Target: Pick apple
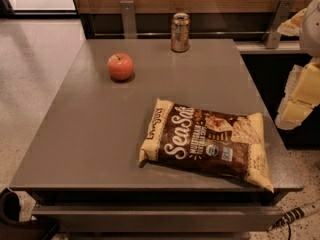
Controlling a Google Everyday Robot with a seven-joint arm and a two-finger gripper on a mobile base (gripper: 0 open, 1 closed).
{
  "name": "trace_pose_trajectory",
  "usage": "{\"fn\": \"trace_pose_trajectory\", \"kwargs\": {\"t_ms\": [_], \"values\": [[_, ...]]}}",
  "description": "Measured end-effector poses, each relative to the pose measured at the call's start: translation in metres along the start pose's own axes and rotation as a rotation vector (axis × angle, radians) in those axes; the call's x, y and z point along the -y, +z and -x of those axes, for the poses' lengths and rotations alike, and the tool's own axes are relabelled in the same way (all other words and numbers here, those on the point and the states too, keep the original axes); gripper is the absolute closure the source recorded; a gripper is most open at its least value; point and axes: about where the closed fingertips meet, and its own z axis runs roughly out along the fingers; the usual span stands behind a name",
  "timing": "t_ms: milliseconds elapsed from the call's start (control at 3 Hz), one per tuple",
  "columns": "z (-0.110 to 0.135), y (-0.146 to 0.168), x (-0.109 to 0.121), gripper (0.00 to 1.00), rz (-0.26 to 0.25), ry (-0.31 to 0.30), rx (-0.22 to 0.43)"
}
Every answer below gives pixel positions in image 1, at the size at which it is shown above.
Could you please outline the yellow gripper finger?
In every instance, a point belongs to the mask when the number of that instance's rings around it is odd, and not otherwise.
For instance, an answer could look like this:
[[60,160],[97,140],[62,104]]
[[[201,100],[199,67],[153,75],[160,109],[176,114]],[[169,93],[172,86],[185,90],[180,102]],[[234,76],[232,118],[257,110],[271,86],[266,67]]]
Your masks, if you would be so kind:
[[312,58],[304,67],[294,65],[284,92],[275,124],[279,129],[293,130],[320,104],[320,58]]
[[286,20],[285,22],[281,23],[277,28],[277,32],[281,35],[293,37],[297,36],[300,37],[302,33],[302,25],[304,21],[304,16],[307,9],[304,8],[294,14],[290,19]]

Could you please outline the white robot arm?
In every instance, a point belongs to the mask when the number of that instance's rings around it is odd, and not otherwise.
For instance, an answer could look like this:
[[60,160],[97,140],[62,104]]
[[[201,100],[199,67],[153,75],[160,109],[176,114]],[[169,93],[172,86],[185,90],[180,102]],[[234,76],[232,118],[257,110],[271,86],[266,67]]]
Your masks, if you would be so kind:
[[281,23],[277,32],[298,36],[301,50],[312,57],[305,66],[293,66],[277,110],[276,126],[293,130],[320,104],[320,0],[312,0],[307,8]]

